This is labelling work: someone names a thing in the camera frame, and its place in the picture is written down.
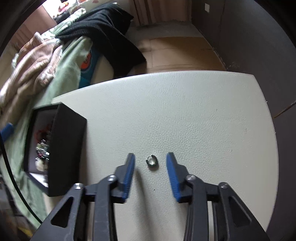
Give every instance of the black cloth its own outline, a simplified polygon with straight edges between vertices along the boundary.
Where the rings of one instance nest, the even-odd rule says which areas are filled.
[[[82,15],[56,35],[64,42],[76,37],[89,37],[114,69],[114,75],[126,76],[135,65],[146,61],[140,50],[124,34],[133,16],[119,5],[107,3]]]

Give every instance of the blue gripper pad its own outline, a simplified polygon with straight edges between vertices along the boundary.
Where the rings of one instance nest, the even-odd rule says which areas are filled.
[[[14,131],[13,124],[7,123],[6,126],[1,130],[1,136],[2,136],[3,142],[5,142],[8,139],[8,137],[10,137],[13,131]]]
[[[178,164],[172,152],[166,156],[166,166],[174,198],[179,203],[188,202],[192,189],[185,184],[185,178],[189,174],[187,168]]]
[[[133,177],[133,171],[135,169],[135,155],[134,154],[129,154],[126,165],[127,165],[127,169],[126,169],[126,174],[125,174],[124,180],[123,180],[123,196],[122,196],[122,199],[124,202],[128,198],[129,190],[131,188],[131,180]]]

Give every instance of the white table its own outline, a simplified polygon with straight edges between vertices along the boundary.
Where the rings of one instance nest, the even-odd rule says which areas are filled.
[[[276,199],[278,153],[264,96],[252,75],[155,73],[108,81],[54,99],[87,118],[81,180],[98,182],[136,155],[127,203],[115,206],[124,240],[183,240],[186,205],[173,198],[172,151],[205,182],[228,182],[266,230]],[[145,159],[157,156],[152,172]]]

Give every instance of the metal screw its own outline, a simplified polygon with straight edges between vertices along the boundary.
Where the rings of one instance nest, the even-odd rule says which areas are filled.
[[[157,157],[154,155],[150,155],[146,159],[146,163],[149,167],[155,167],[158,165]]]
[[[224,183],[222,186],[221,186],[222,188],[228,188],[228,183]]]
[[[115,175],[110,175],[108,178],[108,181],[115,181],[116,180],[116,176]]]
[[[83,184],[82,183],[75,183],[75,189],[82,189]]]
[[[189,174],[189,175],[186,176],[186,179],[187,179],[188,181],[193,181],[193,180],[196,179],[196,176],[194,176],[194,175],[192,175],[192,174]]]

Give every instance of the ring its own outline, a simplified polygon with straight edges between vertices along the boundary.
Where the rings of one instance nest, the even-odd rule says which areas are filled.
[[[150,155],[146,159],[146,163],[149,167],[155,167],[158,165],[157,157],[154,155]]]

